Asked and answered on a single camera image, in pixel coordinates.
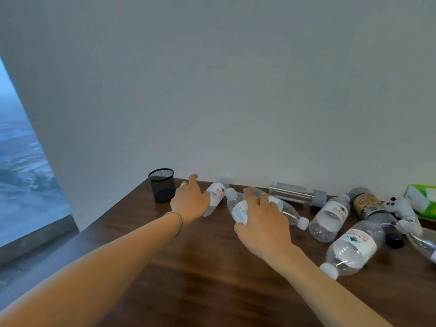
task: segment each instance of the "bottle with brown label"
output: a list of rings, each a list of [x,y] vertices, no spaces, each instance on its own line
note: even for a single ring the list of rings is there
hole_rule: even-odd
[[[396,228],[397,220],[368,188],[353,188],[348,196],[360,219],[375,221],[383,227],[389,247],[398,249],[404,246],[401,233]]]

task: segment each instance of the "green tissue package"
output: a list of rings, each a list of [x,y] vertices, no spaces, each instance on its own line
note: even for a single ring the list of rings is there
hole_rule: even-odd
[[[404,197],[420,216],[436,219],[436,186],[409,185]]]

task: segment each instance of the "dark wood table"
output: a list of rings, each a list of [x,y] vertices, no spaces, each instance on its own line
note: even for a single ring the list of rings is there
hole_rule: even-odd
[[[317,212],[294,207],[309,219]],[[154,202],[145,181],[6,291],[0,309],[68,263],[169,210],[169,203]],[[352,214],[343,231],[355,222]],[[141,272],[100,326],[321,326],[286,280],[242,245],[233,225],[225,201],[193,223]],[[291,235],[315,264],[324,262],[329,244],[297,228]],[[436,265],[409,243],[383,247],[359,273],[338,282],[396,327],[436,324]]]

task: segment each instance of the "cityscape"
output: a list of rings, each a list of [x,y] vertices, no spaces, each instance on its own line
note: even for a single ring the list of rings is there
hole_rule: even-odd
[[[0,247],[71,214],[0,60]]]

